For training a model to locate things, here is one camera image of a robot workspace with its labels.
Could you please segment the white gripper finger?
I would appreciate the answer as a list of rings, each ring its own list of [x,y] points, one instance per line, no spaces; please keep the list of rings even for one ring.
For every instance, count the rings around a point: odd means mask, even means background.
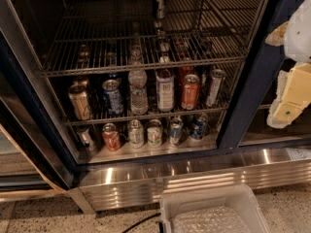
[[[269,114],[266,119],[266,123],[268,126],[272,128],[282,129],[287,126],[285,122],[282,122],[280,119],[277,119],[273,114],[276,111],[277,107],[281,103],[281,97],[284,92],[286,81],[288,78],[288,73],[286,71],[281,70],[277,77],[277,90],[276,90],[276,98],[273,100],[270,108]]]

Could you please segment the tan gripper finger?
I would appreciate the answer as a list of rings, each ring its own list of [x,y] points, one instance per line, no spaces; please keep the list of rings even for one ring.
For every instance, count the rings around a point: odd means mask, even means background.
[[[275,28],[266,38],[265,42],[272,47],[280,47],[284,44],[288,23],[284,22]]]

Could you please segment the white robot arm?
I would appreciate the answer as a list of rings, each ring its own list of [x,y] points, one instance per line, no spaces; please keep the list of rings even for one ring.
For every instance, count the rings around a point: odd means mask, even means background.
[[[270,127],[281,129],[311,104],[311,0],[304,0],[265,42],[273,47],[283,46],[285,56],[295,62],[289,72],[279,72],[276,98],[266,120]]]

